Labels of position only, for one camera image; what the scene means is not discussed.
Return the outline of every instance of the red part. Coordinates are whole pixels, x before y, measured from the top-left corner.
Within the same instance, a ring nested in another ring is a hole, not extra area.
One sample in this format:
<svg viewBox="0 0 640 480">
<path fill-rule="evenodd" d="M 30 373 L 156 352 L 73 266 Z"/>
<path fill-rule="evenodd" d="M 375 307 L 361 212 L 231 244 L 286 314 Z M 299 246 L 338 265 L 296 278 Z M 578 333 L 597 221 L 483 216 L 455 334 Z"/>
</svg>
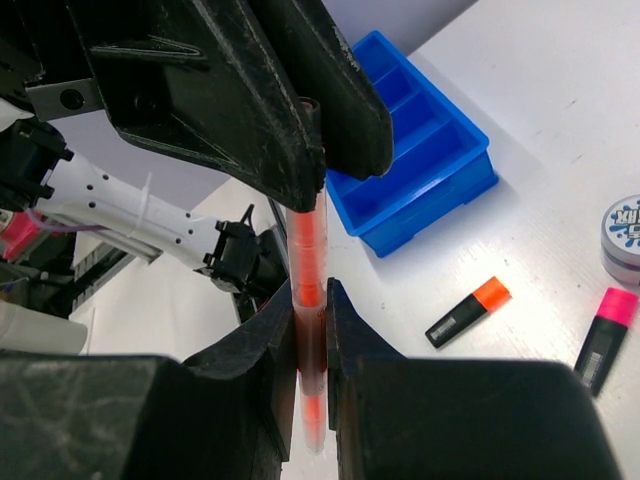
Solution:
<svg viewBox="0 0 640 480">
<path fill-rule="evenodd" d="M 321 289 L 318 285 L 320 272 L 317 252 L 314 248 L 316 227 L 315 213 L 296 213 L 296 243 L 299 253 L 300 304 L 303 307 L 315 307 L 320 303 Z"/>
<path fill-rule="evenodd" d="M 0 240 L 6 243 L 2 258 L 11 261 L 20 255 L 38 236 L 40 229 L 31 221 L 26 213 L 16 213 L 3 232 Z"/>
<path fill-rule="evenodd" d="M 637 295 L 619 288 L 608 288 L 598 308 L 597 316 L 628 328 L 633 321 L 637 306 Z"/>
</svg>

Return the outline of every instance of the metal bracket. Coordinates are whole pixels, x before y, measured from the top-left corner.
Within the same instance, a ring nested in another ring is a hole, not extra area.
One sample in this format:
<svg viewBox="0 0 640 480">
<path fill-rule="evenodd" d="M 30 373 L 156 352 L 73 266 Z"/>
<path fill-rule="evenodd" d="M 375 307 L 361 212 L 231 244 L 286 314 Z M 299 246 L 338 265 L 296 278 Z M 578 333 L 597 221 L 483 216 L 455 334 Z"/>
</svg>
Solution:
<svg viewBox="0 0 640 480">
<path fill-rule="evenodd" d="M 102 99 L 93 78 L 26 88 L 41 121 L 102 110 Z"/>
</svg>

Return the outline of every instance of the blue plastic tray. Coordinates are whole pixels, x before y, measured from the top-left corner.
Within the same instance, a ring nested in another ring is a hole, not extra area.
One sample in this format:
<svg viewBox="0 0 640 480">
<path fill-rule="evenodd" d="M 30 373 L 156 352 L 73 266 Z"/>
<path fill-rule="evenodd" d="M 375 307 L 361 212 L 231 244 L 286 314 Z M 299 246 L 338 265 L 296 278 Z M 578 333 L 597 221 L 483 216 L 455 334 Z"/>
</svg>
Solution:
<svg viewBox="0 0 640 480">
<path fill-rule="evenodd" d="M 384 257 L 498 177 L 489 139 L 380 32 L 353 52 L 391 112 L 393 164 L 364 182 L 329 171 L 327 187 L 349 235 Z"/>
</svg>

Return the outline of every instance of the pink highlighter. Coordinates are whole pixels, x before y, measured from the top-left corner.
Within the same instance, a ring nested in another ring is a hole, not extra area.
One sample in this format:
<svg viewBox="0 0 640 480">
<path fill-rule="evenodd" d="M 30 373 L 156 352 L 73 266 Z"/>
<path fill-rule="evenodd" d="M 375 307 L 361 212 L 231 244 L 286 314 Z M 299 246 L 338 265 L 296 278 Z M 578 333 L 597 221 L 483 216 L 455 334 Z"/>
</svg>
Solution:
<svg viewBox="0 0 640 480">
<path fill-rule="evenodd" d="M 608 288 L 600 303 L 574 367 L 594 397 L 607 379 L 637 306 L 637 295 L 618 288 Z"/>
</svg>

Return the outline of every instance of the black clamp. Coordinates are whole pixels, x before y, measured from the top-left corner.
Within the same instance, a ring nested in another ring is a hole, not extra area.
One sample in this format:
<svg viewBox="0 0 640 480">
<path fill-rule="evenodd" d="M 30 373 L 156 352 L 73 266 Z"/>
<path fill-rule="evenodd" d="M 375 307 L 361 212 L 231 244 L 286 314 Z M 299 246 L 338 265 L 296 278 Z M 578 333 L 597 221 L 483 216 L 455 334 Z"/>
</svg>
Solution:
<svg viewBox="0 0 640 480">
<path fill-rule="evenodd" d="M 269 298 L 287 275 L 268 246 L 266 236 L 256 235 L 251 222 L 254 205 L 250 205 L 239 222 L 218 222 L 220 238 L 201 271 L 222 291 Z"/>
<path fill-rule="evenodd" d="M 20 212 L 51 198 L 53 189 L 42 183 L 59 160 L 71 160 L 66 147 L 55 128 L 32 118 L 0 133 L 0 208 Z"/>
</svg>

